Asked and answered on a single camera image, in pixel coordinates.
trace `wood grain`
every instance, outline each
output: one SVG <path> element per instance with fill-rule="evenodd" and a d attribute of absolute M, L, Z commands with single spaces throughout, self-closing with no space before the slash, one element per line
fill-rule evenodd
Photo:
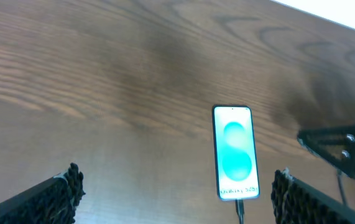
<path fill-rule="evenodd" d="M 288 164 L 338 198 L 295 134 L 355 123 L 355 31 L 266 0 L 0 0 L 0 201 L 78 160 L 82 223 L 236 220 L 214 198 L 215 103 L 254 112 L 254 214 Z"/>

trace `smartphone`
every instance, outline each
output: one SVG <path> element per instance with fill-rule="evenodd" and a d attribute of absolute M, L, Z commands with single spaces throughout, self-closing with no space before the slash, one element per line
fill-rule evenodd
<path fill-rule="evenodd" d="M 251 109 L 214 105 L 212 115 L 219 198 L 257 198 L 260 186 Z"/>

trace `phone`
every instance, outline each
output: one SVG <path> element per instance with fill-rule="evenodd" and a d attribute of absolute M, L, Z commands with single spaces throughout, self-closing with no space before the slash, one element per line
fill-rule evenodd
<path fill-rule="evenodd" d="M 257 198 L 260 185 L 251 109 L 240 105 L 214 105 L 212 115 L 219 198 Z"/>

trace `wallpaper on phone screen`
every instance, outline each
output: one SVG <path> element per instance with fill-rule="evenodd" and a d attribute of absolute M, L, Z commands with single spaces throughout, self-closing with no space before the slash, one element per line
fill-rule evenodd
<path fill-rule="evenodd" d="M 246 107 L 214 109 L 220 197 L 259 196 L 251 111 Z"/>

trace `wooden surface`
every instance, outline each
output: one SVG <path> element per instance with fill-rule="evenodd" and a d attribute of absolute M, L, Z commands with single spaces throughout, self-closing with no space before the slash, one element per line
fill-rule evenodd
<path fill-rule="evenodd" d="M 273 222 L 287 166 L 340 200 L 295 134 L 355 123 L 355 31 L 266 0 L 0 0 L 0 202 L 76 162 L 78 223 L 237 223 L 216 196 L 215 103 L 254 113 L 248 223 Z"/>

